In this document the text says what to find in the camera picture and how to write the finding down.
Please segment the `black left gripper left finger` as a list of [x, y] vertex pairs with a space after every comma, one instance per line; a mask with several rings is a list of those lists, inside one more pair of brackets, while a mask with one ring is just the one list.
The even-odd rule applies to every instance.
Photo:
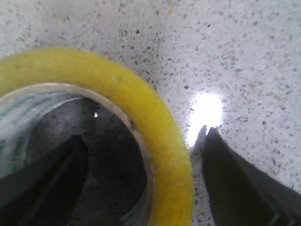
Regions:
[[88, 147], [80, 135], [0, 180], [2, 226], [66, 226], [86, 181]]

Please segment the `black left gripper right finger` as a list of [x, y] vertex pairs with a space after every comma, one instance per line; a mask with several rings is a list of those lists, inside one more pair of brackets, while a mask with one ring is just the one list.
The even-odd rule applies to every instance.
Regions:
[[203, 175], [217, 226], [299, 226], [301, 195], [234, 152], [211, 128]]

